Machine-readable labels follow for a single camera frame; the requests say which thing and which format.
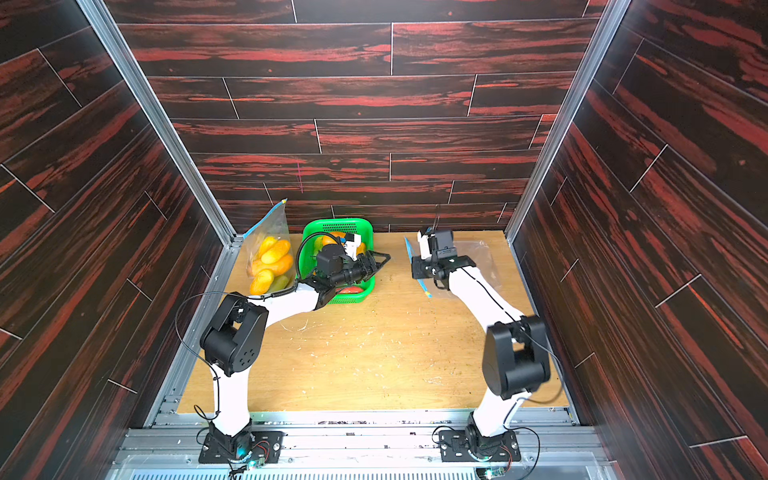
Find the green yellow mango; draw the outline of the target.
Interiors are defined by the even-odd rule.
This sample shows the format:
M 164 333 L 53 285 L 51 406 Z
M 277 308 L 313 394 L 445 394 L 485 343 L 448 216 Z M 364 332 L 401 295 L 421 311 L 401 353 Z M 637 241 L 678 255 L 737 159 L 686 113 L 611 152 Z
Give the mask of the green yellow mango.
M 292 282 L 292 278 L 286 276 L 286 275 L 280 275 L 274 278 L 272 284 L 270 285 L 270 288 L 268 290 L 269 293 L 275 293 L 282 291 L 286 289 Z

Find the clear zip-top bag blue zipper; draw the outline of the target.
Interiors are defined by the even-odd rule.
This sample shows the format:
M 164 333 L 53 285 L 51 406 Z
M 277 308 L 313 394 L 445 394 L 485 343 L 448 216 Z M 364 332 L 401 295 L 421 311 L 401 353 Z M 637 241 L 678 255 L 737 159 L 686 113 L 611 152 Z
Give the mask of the clear zip-top bag blue zipper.
M 246 274 L 251 296 L 266 296 L 291 287 L 296 277 L 293 244 L 286 216 L 287 201 L 275 203 L 244 234 Z

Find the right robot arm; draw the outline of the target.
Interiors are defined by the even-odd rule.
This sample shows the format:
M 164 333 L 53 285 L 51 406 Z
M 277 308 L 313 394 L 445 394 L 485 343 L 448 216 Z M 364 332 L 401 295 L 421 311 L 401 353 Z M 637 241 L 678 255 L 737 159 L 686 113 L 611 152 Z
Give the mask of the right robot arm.
M 482 373 L 487 391 L 469 416 L 466 434 L 490 440 L 507 430 L 508 419 L 551 378 L 546 325 L 508 303 L 484 278 L 477 264 L 460 255 L 453 232 L 426 228 L 417 234 L 420 253 L 411 260 L 412 277 L 431 279 L 452 293 L 483 327 Z

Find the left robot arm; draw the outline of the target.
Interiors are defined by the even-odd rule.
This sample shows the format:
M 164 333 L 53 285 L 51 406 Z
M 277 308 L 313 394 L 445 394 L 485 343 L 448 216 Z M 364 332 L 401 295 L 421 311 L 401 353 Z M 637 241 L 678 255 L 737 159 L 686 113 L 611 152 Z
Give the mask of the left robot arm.
M 231 459 L 244 459 L 255 446 L 248 408 L 248 381 L 268 326 L 319 310 L 346 287 L 373 278 L 391 256 L 368 250 L 355 258 L 339 244 L 323 247 L 316 267 L 285 291 L 266 296 L 227 294 L 204 329 L 200 348 L 212 370 L 214 414 L 208 439 Z

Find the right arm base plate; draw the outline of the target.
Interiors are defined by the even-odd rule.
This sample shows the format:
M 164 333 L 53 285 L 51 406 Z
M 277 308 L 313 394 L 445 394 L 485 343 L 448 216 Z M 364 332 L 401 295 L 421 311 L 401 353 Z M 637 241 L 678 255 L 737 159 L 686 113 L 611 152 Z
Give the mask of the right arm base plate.
M 459 430 L 441 425 L 432 432 L 443 462 L 507 462 L 521 460 L 516 435 L 505 431 L 492 437 L 481 436 L 476 427 Z

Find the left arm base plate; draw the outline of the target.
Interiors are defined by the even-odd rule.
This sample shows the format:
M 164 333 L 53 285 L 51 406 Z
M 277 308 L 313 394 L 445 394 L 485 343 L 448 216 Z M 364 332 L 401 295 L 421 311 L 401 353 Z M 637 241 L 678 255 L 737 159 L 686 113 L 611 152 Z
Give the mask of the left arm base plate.
M 281 431 L 243 431 L 229 436 L 213 429 L 205 437 L 198 462 L 201 464 L 251 465 L 279 462 L 285 434 Z

